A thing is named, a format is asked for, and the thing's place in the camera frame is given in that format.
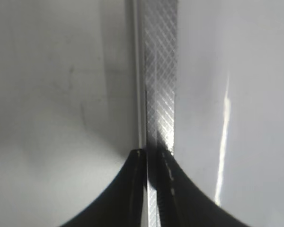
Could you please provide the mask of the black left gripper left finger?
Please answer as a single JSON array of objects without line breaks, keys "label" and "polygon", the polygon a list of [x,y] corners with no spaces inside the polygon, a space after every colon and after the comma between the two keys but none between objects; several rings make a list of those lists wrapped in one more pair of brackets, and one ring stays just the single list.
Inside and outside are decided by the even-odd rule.
[{"label": "black left gripper left finger", "polygon": [[134,149],[109,186],[63,226],[140,227],[145,177],[145,151]]}]

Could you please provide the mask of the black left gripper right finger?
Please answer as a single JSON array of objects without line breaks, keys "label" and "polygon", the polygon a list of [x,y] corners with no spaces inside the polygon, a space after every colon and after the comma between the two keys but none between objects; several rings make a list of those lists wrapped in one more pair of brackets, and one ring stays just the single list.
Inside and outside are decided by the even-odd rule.
[{"label": "black left gripper right finger", "polygon": [[245,223],[217,206],[185,174],[162,135],[148,141],[151,186],[157,192],[162,227],[244,227]]}]

